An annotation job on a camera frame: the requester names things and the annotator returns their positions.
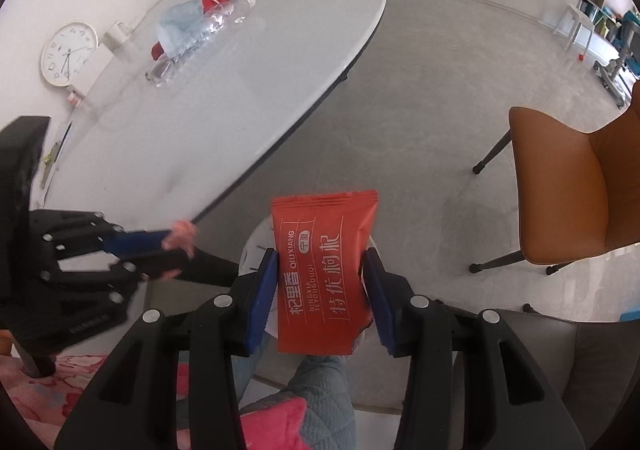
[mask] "marble tabletop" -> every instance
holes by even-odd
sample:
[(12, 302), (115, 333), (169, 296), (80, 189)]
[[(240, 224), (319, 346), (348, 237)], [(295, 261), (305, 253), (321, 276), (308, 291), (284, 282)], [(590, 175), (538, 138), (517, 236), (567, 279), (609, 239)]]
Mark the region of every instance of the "marble tabletop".
[(145, 79), (162, 0), (73, 112), (44, 202), (126, 229), (192, 219), (302, 118), (374, 32), (386, 0), (256, 0), (233, 40), (167, 85)]

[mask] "plastic bottle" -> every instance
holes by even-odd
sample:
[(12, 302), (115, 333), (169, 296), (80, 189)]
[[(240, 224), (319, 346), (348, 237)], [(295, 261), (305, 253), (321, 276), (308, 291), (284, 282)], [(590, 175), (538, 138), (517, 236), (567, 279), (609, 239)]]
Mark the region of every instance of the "plastic bottle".
[(193, 36), (191, 45), (176, 58), (169, 58), (163, 54), (146, 72), (146, 79), (159, 86), (169, 79), (181, 64), (187, 60), (191, 61), (196, 51), (203, 44), (210, 42), (221, 29), (233, 28), (241, 24), (254, 5), (255, 0), (230, 0), (215, 5), (194, 23), (194, 29), (188, 30), (187, 33)]

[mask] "clock face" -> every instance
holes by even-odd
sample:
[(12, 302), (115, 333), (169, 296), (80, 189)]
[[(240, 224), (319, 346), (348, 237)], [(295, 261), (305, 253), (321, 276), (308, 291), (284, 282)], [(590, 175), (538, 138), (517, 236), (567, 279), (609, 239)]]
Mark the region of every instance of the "clock face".
[(47, 42), (40, 59), (40, 70), (51, 85), (66, 87), (98, 47), (94, 28), (84, 22), (71, 22), (57, 30)]

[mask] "red packet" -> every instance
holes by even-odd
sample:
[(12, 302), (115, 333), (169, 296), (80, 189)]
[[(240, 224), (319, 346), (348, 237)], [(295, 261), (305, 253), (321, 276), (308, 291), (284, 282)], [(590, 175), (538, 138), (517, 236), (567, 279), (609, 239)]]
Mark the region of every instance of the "red packet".
[(353, 353), (372, 318), (358, 270), (377, 207), (375, 190), (271, 202), (280, 352)]

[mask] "blue face mask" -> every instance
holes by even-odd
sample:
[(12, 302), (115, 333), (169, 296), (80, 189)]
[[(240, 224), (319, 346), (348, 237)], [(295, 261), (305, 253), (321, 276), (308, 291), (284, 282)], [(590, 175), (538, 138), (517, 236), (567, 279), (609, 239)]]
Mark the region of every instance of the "blue face mask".
[(188, 0), (166, 10), (158, 21), (158, 40), (165, 54), (175, 59), (193, 46), (204, 24), (202, 0)]

